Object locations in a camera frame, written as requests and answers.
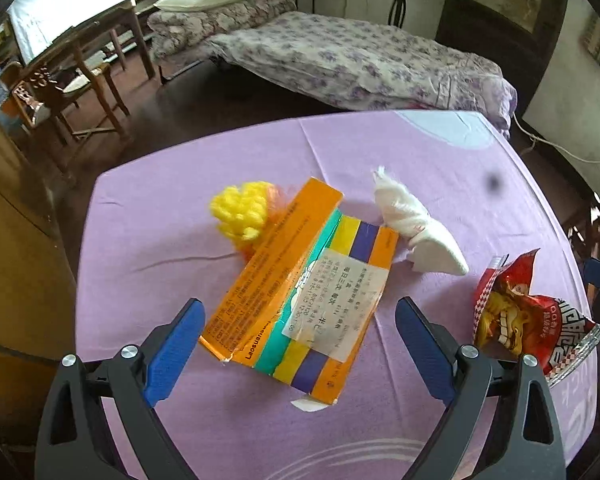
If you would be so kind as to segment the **orange striped medicine box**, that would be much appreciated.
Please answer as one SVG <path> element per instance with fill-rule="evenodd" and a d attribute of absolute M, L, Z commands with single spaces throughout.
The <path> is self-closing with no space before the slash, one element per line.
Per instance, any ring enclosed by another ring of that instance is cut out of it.
<path fill-rule="evenodd" d="M 343 214 L 343 195 L 311 178 L 202 330 L 200 343 L 295 388 L 338 401 L 388 281 L 398 233 Z"/>

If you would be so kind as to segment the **floral quilt folding bed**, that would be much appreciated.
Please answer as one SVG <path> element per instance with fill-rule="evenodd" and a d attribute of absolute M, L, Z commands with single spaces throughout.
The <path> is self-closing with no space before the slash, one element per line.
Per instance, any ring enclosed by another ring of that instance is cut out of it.
<path fill-rule="evenodd" d="M 479 112 L 508 133 L 517 92 L 498 64 L 403 29 L 300 12 L 291 0 L 158 10 L 156 62 L 219 60 L 343 110 Z"/>

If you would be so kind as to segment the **framed landscape painting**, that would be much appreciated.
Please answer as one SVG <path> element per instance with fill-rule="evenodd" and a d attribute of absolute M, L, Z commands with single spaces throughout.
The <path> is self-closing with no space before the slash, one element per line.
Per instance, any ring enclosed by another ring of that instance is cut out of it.
<path fill-rule="evenodd" d="M 445 0 L 436 40 L 501 67 L 526 99 L 541 82 L 568 0 Z"/>

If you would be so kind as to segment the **wooden chair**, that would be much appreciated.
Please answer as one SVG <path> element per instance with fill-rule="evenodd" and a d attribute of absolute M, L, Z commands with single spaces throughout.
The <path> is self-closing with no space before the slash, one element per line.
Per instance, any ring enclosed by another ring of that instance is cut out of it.
<path fill-rule="evenodd" d="M 125 115 L 130 111 L 112 79 L 110 64 L 102 61 L 88 66 L 75 42 L 43 55 L 28 66 L 12 64 L 4 83 L 24 128 L 30 132 L 50 125 L 61 142 L 65 142 L 65 136 L 81 142 L 105 133 L 115 133 L 122 140 L 128 137 L 116 111 L 121 110 Z M 88 92 L 96 96 L 104 118 L 86 129 L 73 129 L 66 109 L 78 104 Z"/>

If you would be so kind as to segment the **wooden table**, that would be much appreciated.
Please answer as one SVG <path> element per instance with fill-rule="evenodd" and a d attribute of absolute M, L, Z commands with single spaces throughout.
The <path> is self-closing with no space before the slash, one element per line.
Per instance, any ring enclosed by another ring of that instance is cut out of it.
<path fill-rule="evenodd" d="M 60 62 L 71 54 L 73 46 L 79 48 L 88 46 L 91 42 L 102 35 L 108 34 L 111 29 L 116 29 L 118 26 L 124 26 L 132 30 L 147 77 L 149 79 L 154 78 L 156 70 L 152 65 L 140 21 L 135 13 L 134 0 L 123 0 L 79 25 L 68 28 L 49 47 L 26 65 L 24 73 L 29 75 L 38 64 L 45 65 Z"/>

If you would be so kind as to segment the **white crumpled tissue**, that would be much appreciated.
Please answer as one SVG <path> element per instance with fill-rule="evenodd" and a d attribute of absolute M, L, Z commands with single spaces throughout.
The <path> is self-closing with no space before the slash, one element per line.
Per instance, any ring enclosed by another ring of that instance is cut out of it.
<path fill-rule="evenodd" d="M 375 204 L 385 225 L 404 239 L 413 270 L 465 276 L 467 260 L 449 229 L 384 166 L 373 171 L 373 178 Z"/>

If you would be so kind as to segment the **red snack bag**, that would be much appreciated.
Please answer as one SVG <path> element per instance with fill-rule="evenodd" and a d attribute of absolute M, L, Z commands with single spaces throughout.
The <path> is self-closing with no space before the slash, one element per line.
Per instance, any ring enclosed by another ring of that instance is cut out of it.
<path fill-rule="evenodd" d="M 534 356 L 554 387 L 585 361 L 600 343 L 600 324 L 567 301 L 532 295 L 536 251 L 512 262 L 494 257 L 475 293 L 474 345 L 501 359 Z"/>

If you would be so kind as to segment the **wooden wardrobe panel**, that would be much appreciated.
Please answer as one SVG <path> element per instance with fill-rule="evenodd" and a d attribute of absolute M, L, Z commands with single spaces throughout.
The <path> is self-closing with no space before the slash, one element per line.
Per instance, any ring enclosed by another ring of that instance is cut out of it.
<path fill-rule="evenodd" d="M 29 444 L 74 349 L 76 280 L 41 177 L 0 124 L 0 439 Z"/>

